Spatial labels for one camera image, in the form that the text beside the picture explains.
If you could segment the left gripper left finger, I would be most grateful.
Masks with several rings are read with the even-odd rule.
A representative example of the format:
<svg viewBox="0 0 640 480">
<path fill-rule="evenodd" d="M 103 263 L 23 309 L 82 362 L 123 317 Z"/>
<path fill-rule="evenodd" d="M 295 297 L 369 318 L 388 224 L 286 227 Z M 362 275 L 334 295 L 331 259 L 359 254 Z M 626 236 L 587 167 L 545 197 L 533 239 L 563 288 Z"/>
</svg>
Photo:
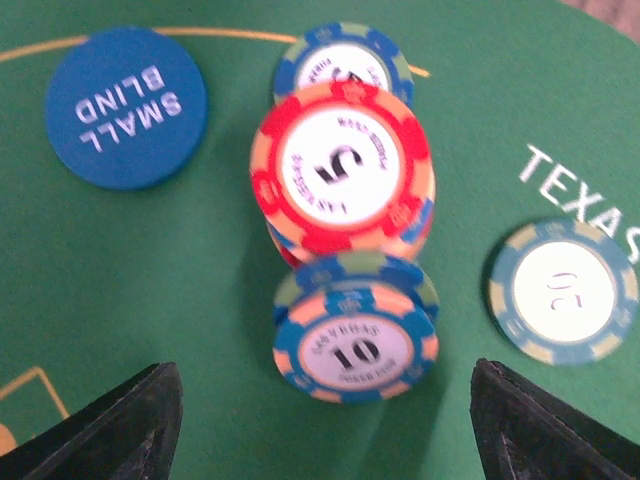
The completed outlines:
<svg viewBox="0 0 640 480">
<path fill-rule="evenodd" d="M 2 456 L 1 477 L 167 479 L 182 414 L 177 365 L 152 364 Z"/>
</svg>

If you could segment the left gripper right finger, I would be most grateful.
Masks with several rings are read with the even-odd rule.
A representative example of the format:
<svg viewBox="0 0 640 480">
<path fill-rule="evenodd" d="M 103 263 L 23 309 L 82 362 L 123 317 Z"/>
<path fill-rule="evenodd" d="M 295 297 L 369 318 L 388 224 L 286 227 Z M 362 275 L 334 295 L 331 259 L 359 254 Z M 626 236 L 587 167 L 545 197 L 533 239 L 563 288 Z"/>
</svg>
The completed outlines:
<svg viewBox="0 0 640 480">
<path fill-rule="evenodd" d="M 639 477 L 637 444 L 501 362 L 476 362 L 470 416 L 487 479 Z"/>
</svg>

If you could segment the small chip stack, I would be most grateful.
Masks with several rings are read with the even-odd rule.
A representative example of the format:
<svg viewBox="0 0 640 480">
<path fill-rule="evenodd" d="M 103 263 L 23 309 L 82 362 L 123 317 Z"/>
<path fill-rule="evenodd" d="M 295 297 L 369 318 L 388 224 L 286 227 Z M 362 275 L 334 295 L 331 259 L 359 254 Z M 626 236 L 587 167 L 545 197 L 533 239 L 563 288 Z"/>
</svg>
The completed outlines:
<svg viewBox="0 0 640 480">
<path fill-rule="evenodd" d="M 579 365 L 613 353 L 633 326 L 639 285 L 621 247 L 571 218 L 529 223 L 504 242 L 488 281 L 503 334 L 528 356 Z"/>
</svg>

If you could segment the blue orange ten chip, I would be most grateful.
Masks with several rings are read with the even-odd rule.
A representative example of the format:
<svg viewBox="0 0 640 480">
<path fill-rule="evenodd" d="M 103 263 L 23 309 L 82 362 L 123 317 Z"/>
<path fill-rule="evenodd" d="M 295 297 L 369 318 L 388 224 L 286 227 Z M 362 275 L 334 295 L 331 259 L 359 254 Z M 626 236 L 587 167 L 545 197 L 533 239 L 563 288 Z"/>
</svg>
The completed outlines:
<svg viewBox="0 0 640 480">
<path fill-rule="evenodd" d="M 402 394 L 438 354 L 427 313 L 379 283 L 323 289 L 294 303 L 273 346 L 274 362 L 288 382 L 333 403 Z"/>
</svg>

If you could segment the blue small blind button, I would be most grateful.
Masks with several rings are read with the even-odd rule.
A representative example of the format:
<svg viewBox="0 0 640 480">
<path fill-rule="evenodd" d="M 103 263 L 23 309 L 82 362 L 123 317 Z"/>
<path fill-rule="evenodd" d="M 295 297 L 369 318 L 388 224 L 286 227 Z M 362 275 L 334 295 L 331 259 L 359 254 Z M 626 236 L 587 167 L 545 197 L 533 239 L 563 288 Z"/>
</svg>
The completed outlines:
<svg viewBox="0 0 640 480">
<path fill-rule="evenodd" d="M 179 172 L 204 133 L 208 94 L 175 40 L 148 28 L 92 35 L 56 69 L 45 100 L 49 141 L 76 176 L 138 190 Z"/>
</svg>

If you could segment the red five chip stack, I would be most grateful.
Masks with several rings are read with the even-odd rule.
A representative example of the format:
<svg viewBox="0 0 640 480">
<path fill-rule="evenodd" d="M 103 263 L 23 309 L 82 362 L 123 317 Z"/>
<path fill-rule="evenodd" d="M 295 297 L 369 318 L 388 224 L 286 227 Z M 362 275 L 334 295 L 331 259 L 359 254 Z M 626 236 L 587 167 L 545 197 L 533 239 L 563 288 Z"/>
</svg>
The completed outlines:
<svg viewBox="0 0 640 480">
<path fill-rule="evenodd" d="M 357 250 L 411 257 L 435 196 L 417 116 L 355 81 L 306 87 L 274 106 L 256 130 L 249 175 L 272 236 L 300 263 Z"/>
</svg>

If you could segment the green red chip stack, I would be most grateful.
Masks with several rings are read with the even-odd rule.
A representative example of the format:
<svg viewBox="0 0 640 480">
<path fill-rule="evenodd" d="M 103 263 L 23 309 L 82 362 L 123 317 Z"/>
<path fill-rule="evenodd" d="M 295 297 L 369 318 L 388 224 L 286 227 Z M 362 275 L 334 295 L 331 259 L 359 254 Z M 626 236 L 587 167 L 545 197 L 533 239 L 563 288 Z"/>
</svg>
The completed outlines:
<svg viewBox="0 0 640 480">
<path fill-rule="evenodd" d="M 414 81 L 397 44 L 377 29 L 349 22 L 322 24 L 298 37 L 277 64 L 272 95 L 279 103 L 301 88 L 349 80 L 413 105 Z"/>
</svg>

